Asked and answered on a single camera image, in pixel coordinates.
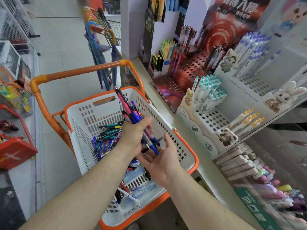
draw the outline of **bunny figure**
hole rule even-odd
[[[293,101],[297,100],[298,96],[306,93],[305,87],[295,88],[296,82],[288,82],[284,88],[279,89],[274,93],[274,99],[269,99],[264,102],[275,112],[280,111],[281,108],[289,108]]]

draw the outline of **hand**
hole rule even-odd
[[[138,161],[149,171],[151,177],[161,186],[167,188],[173,176],[181,170],[177,148],[167,133],[164,134],[166,148],[159,149],[159,155],[152,150],[136,156]]]
[[[142,150],[141,139],[143,137],[143,130],[148,129],[153,133],[153,126],[151,124],[152,117],[145,117],[145,114],[140,113],[143,119],[137,124],[128,123],[125,121],[122,125],[122,131],[117,145],[121,145],[124,150],[132,155],[134,158]]]

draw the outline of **floor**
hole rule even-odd
[[[41,54],[40,74],[94,65],[87,40],[83,36],[82,4],[83,0],[35,0],[34,5],[28,7],[37,16],[35,24],[41,35],[31,40]],[[55,113],[71,102],[101,92],[97,80],[97,73],[94,72],[52,81],[41,85],[40,89],[49,112]],[[41,132],[44,161],[42,180],[46,200],[49,201],[77,180],[81,173],[71,150],[43,116]],[[168,199],[137,222],[142,229],[179,229],[175,225],[178,216],[174,204]]]

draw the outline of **cartoon figure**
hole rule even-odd
[[[188,104],[188,106],[192,106],[194,102],[194,92],[188,88],[186,94],[185,94],[185,103]]]
[[[225,147],[238,141],[238,137],[228,128],[221,130],[221,132],[217,134],[217,137],[219,138],[221,142],[223,142],[223,145]]]
[[[233,66],[240,60],[240,54],[236,54],[232,49],[229,49],[226,55],[223,57],[221,68],[224,73],[228,73]]]
[[[280,111],[282,107],[289,108],[292,105],[292,102],[297,100],[298,96],[307,91],[305,87],[295,88],[295,86],[295,81],[288,82],[284,88],[281,88],[274,93],[275,98],[266,100],[264,104],[274,112]]]
[[[281,10],[280,21],[273,26],[275,35],[281,37],[301,24],[307,16],[307,0],[288,0]]]

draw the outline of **right hand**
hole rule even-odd
[[[167,133],[164,134],[166,148],[159,148],[159,155],[152,150],[146,154],[140,153],[136,156],[138,161],[149,171],[151,177],[161,186],[167,189],[171,179],[180,171],[177,148]]]

